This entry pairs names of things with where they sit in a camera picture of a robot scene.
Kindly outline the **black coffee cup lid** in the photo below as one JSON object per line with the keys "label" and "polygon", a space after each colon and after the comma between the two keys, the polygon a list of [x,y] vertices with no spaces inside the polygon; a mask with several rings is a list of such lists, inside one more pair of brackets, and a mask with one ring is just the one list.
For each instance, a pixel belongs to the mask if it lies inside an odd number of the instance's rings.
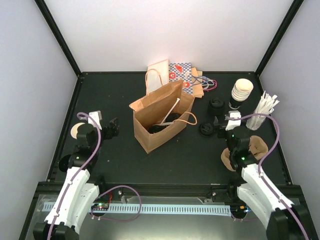
{"label": "black coffee cup lid", "polygon": [[177,120],[179,117],[181,116],[181,114],[180,113],[178,113],[178,112],[171,112],[168,116],[167,116],[167,118],[165,119],[165,123],[171,123],[171,122],[173,122],[174,120]]}

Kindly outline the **white stirrer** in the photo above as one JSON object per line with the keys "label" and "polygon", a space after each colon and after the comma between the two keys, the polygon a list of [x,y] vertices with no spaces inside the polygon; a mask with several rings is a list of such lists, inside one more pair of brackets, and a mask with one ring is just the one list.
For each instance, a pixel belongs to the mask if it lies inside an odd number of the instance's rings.
{"label": "white stirrer", "polygon": [[165,120],[167,119],[167,117],[169,116],[169,114],[173,111],[173,109],[176,107],[176,105],[179,103],[180,98],[177,97],[176,102],[173,104],[173,106],[171,107],[171,109],[168,111],[168,113],[165,115],[165,117],[163,118],[163,120],[161,121],[161,123],[164,123]]}
{"label": "white stirrer", "polygon": [[169,125],[172,125],[174,122],[171,121],[171,122],[162,122],[162,123],[156,123],[154,124],[154,126],[169,126]]}

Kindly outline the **large brown paper bag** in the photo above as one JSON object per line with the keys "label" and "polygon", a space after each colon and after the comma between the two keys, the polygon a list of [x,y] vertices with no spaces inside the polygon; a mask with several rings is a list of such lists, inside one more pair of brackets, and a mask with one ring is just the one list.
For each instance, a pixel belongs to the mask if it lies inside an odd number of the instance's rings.
{"label": "large brown paper bag", "polygon": [[[149,127],[162,122],[177,98],[180,98],[180,101],[172,113],[179,113],[181,116],[164,130],[155,134],[148,133]],[[177,80],[146,93],[129,105],[133,110],[134,137],[146,153],[152,152],[175,137],[188,124],[195,126],[198,123],[197,117],[192,113],[194,101],[195,97],[192,94],[183,91],[183,81]]]}

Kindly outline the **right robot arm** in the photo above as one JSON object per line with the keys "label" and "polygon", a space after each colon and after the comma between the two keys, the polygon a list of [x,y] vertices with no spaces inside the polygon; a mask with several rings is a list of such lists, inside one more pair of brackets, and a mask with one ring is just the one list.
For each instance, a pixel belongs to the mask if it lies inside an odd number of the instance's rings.
{"label": "right robot arm", "polygon": [[217,125],[218,136],[225,138],[222,153],[240,179],[229,185],[228,198],[243,201],[263,224],[269,240],[311,240],[311,217],[303,205],[295,205],[268,178],[262,168],[265,160],[257,160],[250,151],[249,130],[242,125],[244,117],[230,111],[227,124]]}

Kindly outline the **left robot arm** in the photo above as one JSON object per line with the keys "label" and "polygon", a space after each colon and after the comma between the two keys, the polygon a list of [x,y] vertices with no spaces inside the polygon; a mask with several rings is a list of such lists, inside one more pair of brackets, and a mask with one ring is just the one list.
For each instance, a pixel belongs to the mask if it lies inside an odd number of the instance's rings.
{"label": "left robot arm", "polygon": [[112,119],[102,126],[98,112],[91,112],[84,122],[75,124],[70,135],[76,140],[74,152],[60,159],[58,168],[66,177],[57,200],[44,222],[33,228],[36,240],[78,240],[82,223],[95,199],[108,192],[105,178],[90,181],[97,163],[101,144],[119,134],[119,120]]}

